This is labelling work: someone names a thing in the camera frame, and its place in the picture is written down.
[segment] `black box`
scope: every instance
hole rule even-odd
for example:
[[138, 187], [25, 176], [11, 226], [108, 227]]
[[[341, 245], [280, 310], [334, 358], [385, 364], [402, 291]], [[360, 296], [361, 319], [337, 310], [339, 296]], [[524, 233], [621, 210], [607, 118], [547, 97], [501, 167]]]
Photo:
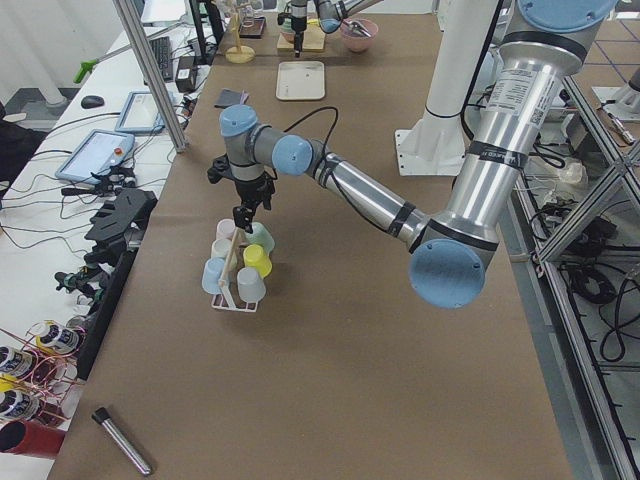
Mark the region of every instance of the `black box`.
[[193, 92], [196, 89], [196, 77], [198, 67], [196, 57], [185, 55], [178, 60], [178, 71], [176, 72], [176, 86], [180, 93]]

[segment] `blue joint cap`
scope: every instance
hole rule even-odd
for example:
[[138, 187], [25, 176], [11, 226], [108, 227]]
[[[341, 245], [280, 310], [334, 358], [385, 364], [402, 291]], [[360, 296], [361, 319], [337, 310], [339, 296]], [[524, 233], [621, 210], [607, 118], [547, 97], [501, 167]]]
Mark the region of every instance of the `blue joint cap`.
[[335, 18], [325, 18], [320, 20], [320, 28], [324, 33], [333, 33], [340, 28], [340, 20]]
[[307, 171], [313, 160], [311, 144], [297, 135], [286, 135], [276, 142], [271, 161], [276, 170], [295, 177]]
[[441, 308], [460, 308], [482, 291], [484, 265], [463, 243], [437, 238], [423, 243], [413, 253], [409, 279], [425, 301]]
[[618, 0], [518, 0], [524, 19], [550, 33], [579, 32], [603, 20]]
[[249, 105], [231, 105], [220, 114], [220, 133], [223, 137], [235, 137], [250, 130], [256, 123], [258, 116]]

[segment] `computer mouse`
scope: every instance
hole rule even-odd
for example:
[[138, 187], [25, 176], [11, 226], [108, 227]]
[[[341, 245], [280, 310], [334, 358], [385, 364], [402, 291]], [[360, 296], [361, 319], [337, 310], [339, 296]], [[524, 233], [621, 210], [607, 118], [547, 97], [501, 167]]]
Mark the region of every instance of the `computer mouse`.
[[80, 101], [80, 106], [86, 109], [101, 107], [102, 105], [104, 105], [104, 98], [98, 95], [87, 95]]

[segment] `white desk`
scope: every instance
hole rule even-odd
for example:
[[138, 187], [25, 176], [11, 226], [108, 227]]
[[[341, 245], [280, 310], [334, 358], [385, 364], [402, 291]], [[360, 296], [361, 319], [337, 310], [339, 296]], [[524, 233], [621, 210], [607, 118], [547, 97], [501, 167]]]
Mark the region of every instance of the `white desk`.
[[[148, 29], [148, 33], [157, 31]], [[195, 30], [181, 26], [167, 33], [171, 37], [172, 48], [186, 44], [186, 40], [195, 38]], [[112, 46], [112, 50], [128, 43], [122, 33]], [[186, 53], [183, 49], [176, 56]], [[208, 67], [198, 72], [198, 84], [202, 84], [208, 74]], [[182, 98], [175, 83], [167, 84], [176, 98]], [[89, 117], [100, 113], [119, 112], [131, 91], [148, 90], [143, 84], [142, 73], [131, 50], [98, 64], [76, 98], [60, 118], [58, 125]], [[80, 100], [85, 95], [100, 95], [105, 99], [103, 107], [85, 110]], [[117, 116], [98, 117], [86, 122], [78, 122], [53, 132], [41, 145], [39, 151], [62, 149], [74, 150], [93, 129], [112, 130]], [[144, 144], [149, 137], [136, 138], [136, 147]], [[155, 136], [136, 153], [135, 174], [137, 184], [145, 190], [152, 190], [157, 197], [162, 192], [164, 179], [169, 174], [175, 150], [167, 133]], [[66, 323], [81, 307], [76, 305], [78, 293], [67, 294], [56, 291], [54, 274], [58, 271], [75, 272], [84, 265], [84, 251], [90, 251], [93, 242], [84, 239], [91, 225], [89, 219], [98, 209], [104, 198], [92, 196], [84, 200], [92, 203], [85, 205], [78, 197], [65, 199], [61, 218], [60, 188], [65, 182], [46, 178], [53, 177], [56, 169], [67, 158], [66, 154], [43, 154], [36, 156], [22, 171], [12, 190], [7, 192], [0, 211], [3, 226], [32, 229], [65, 231], [66, 233], [32, 233], [8, 230], [11, 238], [20, 245], [31, 245], [39, 240], [60, 235], [61, 239], [51, 240], [26, 250], [15, 247], [7, 235], [0, 233], [0, 305], [2, 318], [0, 327], [17, 335], [24, 335], [33, 324], [44, 320]], [[0, 332], [0, 345], [16, 345], [10, 337]], [[71, 415], [74, 405], [65, 405], [65, 414]], [[12, 480], [38, 480], [48, 475], [53, 461], [40, 460], [18, 455], [0, 454], [0, 478]]]

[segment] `blue framed tablet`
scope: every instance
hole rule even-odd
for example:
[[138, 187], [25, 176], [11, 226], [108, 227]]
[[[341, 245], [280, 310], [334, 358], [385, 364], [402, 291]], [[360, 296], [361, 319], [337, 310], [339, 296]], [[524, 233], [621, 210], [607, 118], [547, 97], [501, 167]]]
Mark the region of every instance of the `blue framed tablet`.
[[105, 175], [120, 165], [133, 149], [136, 137], [129, 133], [93, 130], [56, 170], [61, 180], [97, 184], [93, 174]]
[[120, 112], [116, 132], [151, 135], [164, 128], [164, 121], [151, 92], [131, 92]]

